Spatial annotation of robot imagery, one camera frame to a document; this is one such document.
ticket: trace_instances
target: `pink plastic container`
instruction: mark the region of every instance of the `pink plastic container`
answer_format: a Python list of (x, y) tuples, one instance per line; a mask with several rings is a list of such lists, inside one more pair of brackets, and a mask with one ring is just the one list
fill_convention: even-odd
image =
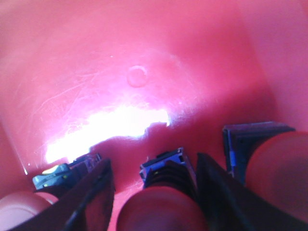
[(101, 142), (114, 230), (147, 159), (224, 166), (226, 124), (308, 130), (304, 0), (3, 0), (0, 25), (0, 196)]

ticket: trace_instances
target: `scratch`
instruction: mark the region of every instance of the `scratch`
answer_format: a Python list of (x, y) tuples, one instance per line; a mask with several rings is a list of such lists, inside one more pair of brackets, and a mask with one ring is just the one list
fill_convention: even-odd
[(19, 127), (19, 131), (21, 131), (22, 128), (24, 127), (24, 125), (26, 124), (26, 122), (29, 121), (29, 118), (31, 118), (31, 119), (30, 119), (30, 123), (32, 122), (34, 115), (35, 115), (39, 110), (41, 110), (41, 109), (44, 107), (44, 105), (45, 105), (46, 103), (48, 103), (49, 101), (51, 101), (51, 100), (53, 100), (53, 99), (56, 99), (56, 98), (58, 98), (58, 97), (64, 95), (64, 94), (68, 93), (69, 91), (74, 90), (74, 89), (76, 89), (76, 88), (78, 88), (78, 87), (80, 87), (80, 86), (82, 86), (82, 85), (84, 85), (84, 83), (80, 83), (80, 84), (78, 84), (78, 85), (76, 85), (76, 86), (73, 86), (73, 87), (71, 87), (71, 88), (69, 88), (69, 89), (67, 89), (67, 90), (65, 90), (65, 91), (62, 91), (61, 93), (59, 93), (59, 94), (57, 94), (57, 95), (55, 95), (55, 96), (53, 96), (53, 97), (50, 97), (50, 98), (48, 98), (47, 100), (45, 100), (45, 101), (41, 104), (41, 106), (40, 106), (38, 109), (36, 109), (34, 112), (32, 112), (30, 115), (27, 116), (27, 118), (24, 120), (24, 122), (22, 123), (22, 125)]
[(82, 85), (84, 85), (84, 83), (80, 83), (80, 84), (78, 84), (78, 85), (76, 85), (76, 86), (73, 86), (73, 87), (71, 87), (71, 88), (69, 88), (69, 89), (67, 89), (67, 90), (65, 90), (65, 91), (62, 91), (61, 93), (59, 93), (59, 94), (57, 94), (57, 95), (55, 95), (55, 96), (52, 96), (52, 97), (48, 98), (47, 100), (45, 100), (45, 101), (41, 104), (41, 106), (40, 106), (37, 110), (35, 110), (35, 111), (32, 113), (32, 116), (35, 115), (40, 109), (42, 109), (42, 108), (44, 107), (44, 105), (45, 105), (46, 103), (48, 103), (49, 101), (51, 101), (51, 100), (53, 100), (53, 99), (56, 99), (56, 98), (58, 98), (58, 97), (60, 97), (60, 96), (62, 96), (62, 95), (64, 95), (64, 94), (68, 93), (69, 91), (74, 90), (74, 89), (76, 89), (76, 88), (82, 86)]

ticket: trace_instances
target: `red plastic surface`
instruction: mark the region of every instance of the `red plastic surface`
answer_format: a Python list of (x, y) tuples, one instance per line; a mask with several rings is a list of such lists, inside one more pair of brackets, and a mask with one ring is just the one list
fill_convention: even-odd
[(194, 164), (199, 151), (224, 165), (225, 124), (308, 130), (304, 0), (3, 0), (0, 15), (0, 116), (13, 150), (0, 155), (28, 187), (110, 138), (94, 150), (112, 159), (116, 214), (156, 154), (184, 146)]

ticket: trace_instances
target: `circular indent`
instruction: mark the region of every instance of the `circular indent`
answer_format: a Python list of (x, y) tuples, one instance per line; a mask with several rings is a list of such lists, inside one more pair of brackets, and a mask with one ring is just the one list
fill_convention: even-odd
[(134, 88), (141, 88), (148, 82), (147, 71), (143, 66), (132, 66), (128, 70), (127, 82)]

